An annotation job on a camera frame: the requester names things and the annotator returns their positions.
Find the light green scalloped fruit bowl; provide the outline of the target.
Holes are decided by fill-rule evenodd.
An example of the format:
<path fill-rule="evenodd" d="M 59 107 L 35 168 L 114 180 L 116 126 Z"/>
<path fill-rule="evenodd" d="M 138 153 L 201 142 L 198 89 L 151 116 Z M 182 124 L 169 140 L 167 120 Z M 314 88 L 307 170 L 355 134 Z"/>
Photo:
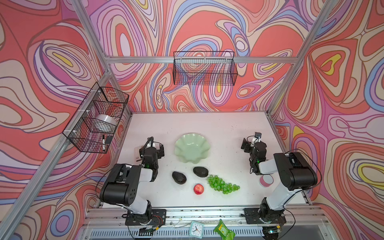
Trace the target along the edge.
<path fill-rule="evenodd" d="M 175 142 L 174 154 L 182 163 L 198 164 L 209 156 L 211 145 L 202 135 L 189 133 Z"/>

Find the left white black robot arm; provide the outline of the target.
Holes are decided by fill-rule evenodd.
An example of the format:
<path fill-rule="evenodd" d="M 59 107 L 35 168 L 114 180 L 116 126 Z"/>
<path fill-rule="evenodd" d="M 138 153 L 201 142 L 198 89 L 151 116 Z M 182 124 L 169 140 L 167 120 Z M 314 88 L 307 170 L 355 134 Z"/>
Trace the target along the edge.
<path fill-rule="evenodd" d="M 150 201 L 138 195 L 139 183 L 154 182 L 159 172 L 159 159 L 164 146 L 149 137 L 139 149 L 139 165 L 116 164 L 109 172 L 99 193 L 99 199 L 110 205 L 124 206 L 134 215 L 151 215 Z"/>

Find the green fake grape bunch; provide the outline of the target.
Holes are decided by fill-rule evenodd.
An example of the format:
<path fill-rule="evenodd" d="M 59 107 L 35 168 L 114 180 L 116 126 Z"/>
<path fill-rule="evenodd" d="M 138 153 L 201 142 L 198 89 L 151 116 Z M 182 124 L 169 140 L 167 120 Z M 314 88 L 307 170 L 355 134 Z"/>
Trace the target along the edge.
<path fill-rule="evenodd" d="M 240 186 L 232 183 L 225 182 L 222 178 L 217 175 L 209 175 L 207 178 L 209 186 L 218 192 L 228 195 L 240 190 Z"/>

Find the red fake apple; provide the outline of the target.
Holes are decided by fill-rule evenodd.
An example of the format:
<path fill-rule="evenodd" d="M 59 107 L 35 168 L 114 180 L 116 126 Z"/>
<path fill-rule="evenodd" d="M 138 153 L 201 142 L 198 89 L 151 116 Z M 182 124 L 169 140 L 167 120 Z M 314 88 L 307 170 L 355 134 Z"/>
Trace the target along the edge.
<path fill-rule="evenodd" d="M 196 194 L 196 195 L 201 195 L 201 194 L 203 194 L 204 193 L 204 186 L 203 185 L 201 185 L 201 184 L 196 184 L 195 186 L 194 186 L 194 193 Z"/>

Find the black marker in basket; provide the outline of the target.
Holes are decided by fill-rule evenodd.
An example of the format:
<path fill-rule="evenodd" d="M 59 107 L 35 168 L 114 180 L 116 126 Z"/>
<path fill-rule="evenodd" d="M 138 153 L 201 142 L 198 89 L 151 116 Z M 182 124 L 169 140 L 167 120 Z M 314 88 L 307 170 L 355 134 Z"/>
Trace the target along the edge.
<path fill-rule="evenodd" d="M 106 144 L 105 144 L 105 135 L 102 135 L 102 148 L 103 148 L 103 152 L 106 151 Z"/>

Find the green snack packet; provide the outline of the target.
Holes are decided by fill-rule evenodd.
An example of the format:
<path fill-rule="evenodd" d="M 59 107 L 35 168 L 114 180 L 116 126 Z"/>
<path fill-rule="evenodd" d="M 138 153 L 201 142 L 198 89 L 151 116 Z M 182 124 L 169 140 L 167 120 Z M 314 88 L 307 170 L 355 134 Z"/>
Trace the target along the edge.
<path fill-rule="evenodd" d="M 214 232 L 217 233 L 222 240 L 234 240 L 236 235 L 232 230 L 228 229 L 223 220 L 219 220 L 218 225 L 214 228 Z"/>

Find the dark avocado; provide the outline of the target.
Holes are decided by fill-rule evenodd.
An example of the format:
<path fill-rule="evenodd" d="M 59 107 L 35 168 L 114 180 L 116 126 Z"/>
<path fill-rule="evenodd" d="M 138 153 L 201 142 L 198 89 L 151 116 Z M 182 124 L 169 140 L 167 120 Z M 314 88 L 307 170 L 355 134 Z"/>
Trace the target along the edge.
<path fill-rule="evenodd" d="M 183 185 L 187 181 L 187 177 L 183 173 L 176 172 L 176 171 L 172 172 L 172 178 L 179 185 Z"/>
<path fill-rule="evenodd" d="M 200 178 L 206 178 L 209 175 L 209 170 L 205 167 L 194 167 L 193 172 Z"/>

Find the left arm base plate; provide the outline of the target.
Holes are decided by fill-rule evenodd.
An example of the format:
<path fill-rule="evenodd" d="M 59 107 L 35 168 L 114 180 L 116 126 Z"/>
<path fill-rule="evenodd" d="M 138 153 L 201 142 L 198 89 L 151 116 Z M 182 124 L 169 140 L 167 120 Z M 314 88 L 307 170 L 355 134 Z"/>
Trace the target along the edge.
<path fill-rule="evenodd" d="M 147 210 L 143 215 L 128 212 L 125 218 L 126 226 L 152 226 L 161 227 L 166 223 L 167 210 L 154 209 Z"/>

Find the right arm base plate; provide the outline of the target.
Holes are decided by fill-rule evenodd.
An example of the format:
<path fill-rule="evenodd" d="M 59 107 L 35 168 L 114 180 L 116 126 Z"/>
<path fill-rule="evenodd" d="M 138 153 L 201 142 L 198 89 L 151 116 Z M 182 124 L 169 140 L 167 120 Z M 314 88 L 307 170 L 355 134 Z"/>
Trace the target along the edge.
<path fill-rule="evenodd" d="M 283 210 L 274 211 L 260 208 L 245 208 L 241 216 L 246 218 L 247 224 L 284 225 L 287 222 Z"/>

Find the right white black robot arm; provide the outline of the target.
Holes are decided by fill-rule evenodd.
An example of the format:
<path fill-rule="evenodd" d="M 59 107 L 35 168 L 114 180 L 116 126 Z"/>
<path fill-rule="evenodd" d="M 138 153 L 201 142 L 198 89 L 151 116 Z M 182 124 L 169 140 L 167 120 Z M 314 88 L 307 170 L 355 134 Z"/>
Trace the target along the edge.
<path fill-rule="evenodd" d="M 317 173 L 301 153 L 275 153 L 267 159 L 267 145 L 258 138 L 243 139 L 241 149 L 250 154 L 251 173 L 264 176 L 277 173 L 280 183 L 273 193 L 262 200 L 259 210 L 261 218 L 280 216 L 285 205 L 300 191 L 309 190 L 318 183 Z"/>

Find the small teal clock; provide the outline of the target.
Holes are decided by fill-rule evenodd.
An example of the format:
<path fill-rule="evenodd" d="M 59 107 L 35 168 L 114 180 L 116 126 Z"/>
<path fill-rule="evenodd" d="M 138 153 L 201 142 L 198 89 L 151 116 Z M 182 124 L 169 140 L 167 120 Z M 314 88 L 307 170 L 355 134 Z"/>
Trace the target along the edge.
<path fill-rule="evenodd" d="M 192 221 L 189 229 L 189 236 L 202 239 L 204 235 L 204 224 Z"/>

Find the pink tape roll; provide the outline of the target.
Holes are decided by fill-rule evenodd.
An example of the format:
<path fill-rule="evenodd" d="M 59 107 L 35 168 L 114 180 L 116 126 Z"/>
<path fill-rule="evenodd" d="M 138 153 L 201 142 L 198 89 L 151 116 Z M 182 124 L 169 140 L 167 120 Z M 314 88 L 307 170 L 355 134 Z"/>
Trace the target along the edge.
<path fill-rule="evenodd" d="M 274 178 L 271 175 L 262 175 L 260 177 L 260 184 L 264 188 L 268 188 L 274 183 Z"/>

